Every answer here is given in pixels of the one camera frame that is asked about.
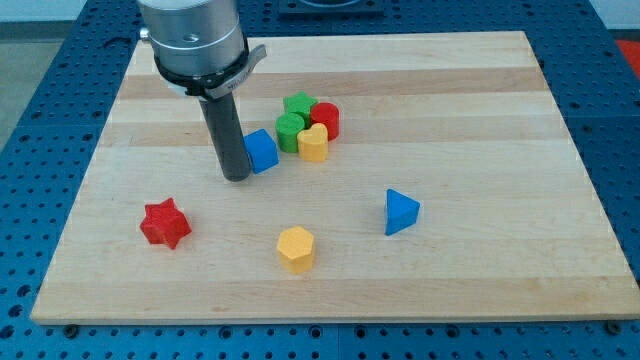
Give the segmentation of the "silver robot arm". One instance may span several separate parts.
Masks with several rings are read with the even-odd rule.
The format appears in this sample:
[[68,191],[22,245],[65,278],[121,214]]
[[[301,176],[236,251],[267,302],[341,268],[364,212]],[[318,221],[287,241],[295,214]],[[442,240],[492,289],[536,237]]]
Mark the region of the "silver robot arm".
[[235,0],[138,0],[159,73],[200,95],[235,75],[249,55]]

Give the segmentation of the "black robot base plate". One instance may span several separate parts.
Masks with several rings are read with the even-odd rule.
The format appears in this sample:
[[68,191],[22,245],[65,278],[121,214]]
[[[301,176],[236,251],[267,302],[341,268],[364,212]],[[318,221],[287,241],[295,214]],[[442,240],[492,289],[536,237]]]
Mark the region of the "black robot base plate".
[[280,18],[302,16],[382,15],[385,0],[278,0]]

